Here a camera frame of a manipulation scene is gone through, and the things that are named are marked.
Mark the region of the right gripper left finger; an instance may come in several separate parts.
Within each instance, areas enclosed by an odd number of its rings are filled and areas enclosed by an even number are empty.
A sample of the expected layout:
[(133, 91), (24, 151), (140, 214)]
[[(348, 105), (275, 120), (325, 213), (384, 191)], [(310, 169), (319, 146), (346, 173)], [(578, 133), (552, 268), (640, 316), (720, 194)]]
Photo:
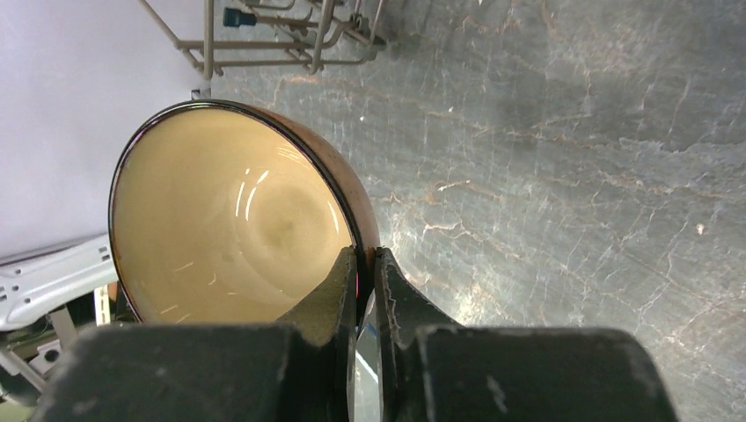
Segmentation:
[(350, 421), (355, 250), (269, 324), (123, 324), (83, 332), (34, 421)]

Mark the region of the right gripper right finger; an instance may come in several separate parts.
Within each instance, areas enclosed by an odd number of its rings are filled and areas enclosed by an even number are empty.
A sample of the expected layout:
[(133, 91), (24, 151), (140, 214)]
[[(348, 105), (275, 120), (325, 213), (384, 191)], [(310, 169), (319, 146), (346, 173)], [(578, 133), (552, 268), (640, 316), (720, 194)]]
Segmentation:
[(612, 328), (467, 327), (404, 276), (373, 271), (385, 421), (674, 421), (657, 368)]

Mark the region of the beige bowl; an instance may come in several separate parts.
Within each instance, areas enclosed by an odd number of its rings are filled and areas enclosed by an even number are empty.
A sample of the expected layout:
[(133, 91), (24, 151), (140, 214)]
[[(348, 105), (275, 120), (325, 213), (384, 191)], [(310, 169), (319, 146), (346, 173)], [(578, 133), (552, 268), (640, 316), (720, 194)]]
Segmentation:
[(109, 238), (135, 317), (156, 324), (271, 322), (332, 271), (381, 244), (342, 154), (306, 126), (234, 101), (187, 101), (133, 134), (109, 195)]

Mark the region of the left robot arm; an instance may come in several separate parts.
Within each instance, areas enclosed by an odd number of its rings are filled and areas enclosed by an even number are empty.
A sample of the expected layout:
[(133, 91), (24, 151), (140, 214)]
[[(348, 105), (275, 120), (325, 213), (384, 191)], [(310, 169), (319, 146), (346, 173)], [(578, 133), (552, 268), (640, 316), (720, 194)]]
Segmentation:
[(25, 328), (63, 304), (117, 281), (107, 234), (1, 265), (1, 330)]

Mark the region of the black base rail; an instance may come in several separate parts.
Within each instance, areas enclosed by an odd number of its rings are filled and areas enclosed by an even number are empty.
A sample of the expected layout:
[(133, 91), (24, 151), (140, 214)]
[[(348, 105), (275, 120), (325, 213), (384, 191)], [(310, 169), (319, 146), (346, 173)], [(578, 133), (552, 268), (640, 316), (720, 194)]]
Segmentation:
[(62, 355), (62, 342), (93, 326), (110, 324), (115, 317), (119, 284), (96, 288), (53, 309), (31, 325), (1, 333), (1, 348), (18, 356), (42, 380), (53, 372)]

